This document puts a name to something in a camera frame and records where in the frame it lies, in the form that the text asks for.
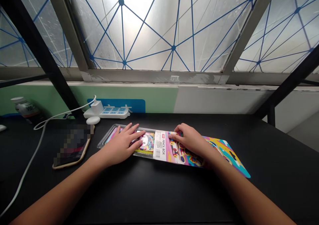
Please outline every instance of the hand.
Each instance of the hand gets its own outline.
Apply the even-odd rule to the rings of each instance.
[[[131,126],[132,123],[129,123],[121,132],[120,126],[118,126],[114,137],[94,155],[95,160],[100,163],[103,169],[123,162],[142,145],[143,141],[138,140],[129,147],[132,140],[139,138],[145,133],[145,130],[133,133],[138,128],[139,124],[136,124],[133,127]]]
[[[216,150],[197,132],[193,127],[182,123],[178,125],[174,132],[183,132],[183,137],[177,134],[170,134],[170,139],[176,140],[184,145],[191,152],[205,158],[206,155]]]

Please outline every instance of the window frame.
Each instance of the window frame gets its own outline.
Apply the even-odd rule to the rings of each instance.
[[[69,43],[78,68],[60,68],[66,80],[92,82],[148,82],[167,83],[171,75],[179,76],[181,83],[192,84],[259,84],[280,85],[289,74],[234,72],[234,67],[250,40],[255,28],[271,0],[256,0],[240,36],[229,53],[223,71],[214,72],[180,72],[150,70],[112,70],[95,69],[89,59],[89,53],[75,23],[72,6],[68,0],[50,0],[60,21],[65,37]],[[6,67],[0,68],[0,79],[17,78],[20,75],[34,76],[43,73],[41,68]],[[311,74],[307,79],[319,81],[319,74]]]

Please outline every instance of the green wall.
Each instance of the green wall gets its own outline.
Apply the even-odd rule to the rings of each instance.
[[[146,113],[173,113],[178,87],[141,87],[141,86],[70,86],[80,105],[88,98],[105,99],[143,99]],[[13,97],[23,96],[36,104],[48,115],[55,115],[69,109],[51,85],[15,85],[0,88],[0,115],[17,113]]]

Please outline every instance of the black metal pole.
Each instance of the black metal pole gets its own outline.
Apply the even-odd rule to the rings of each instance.
[[[264,118],[270,106],[277,106],[286,96],[298,86],[319,65],[319,45],[311,50],[302,63],[287,77],[271,96],[254,113],[260,119]]]
[[[21,34],[21,40],[27,43],[44,72],[50,74],[49,79],[68,108],[72,110],[80,107],[22,1],[0,0],[0,4]],[[81,110],[72,114],[83,117]]]
[[[319,86],[319,82],[314,82],[314,81],[308,81],[308,80],[302,80],[301,83],[313,85],[313,86]]]
[[[276,127],[276,117],[275,117],[275,107],[274,105],[270,105],[269,112],[267,114],[267,122],[268,124]]]
[[[49,77],[48,74],[43,74],[43,75],[38,75],[38,76],[22,77],[22,78],[18,78],[18,79],[1,81],[0,88],[7,87],[7,86],[13,86],[13,85],[17,85],[17,84],[21,84],[21,83],[25,83],[25,82],[29,82],[29,81],[37,81],[37,80],[45,79],[48,77]]]

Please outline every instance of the smartphone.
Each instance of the smartphone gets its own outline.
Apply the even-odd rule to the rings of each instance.
[[[52,168],[56,170],[78,164],[84,158],[93,133],[93,125],[73,125],[60,153],[53,158]]]

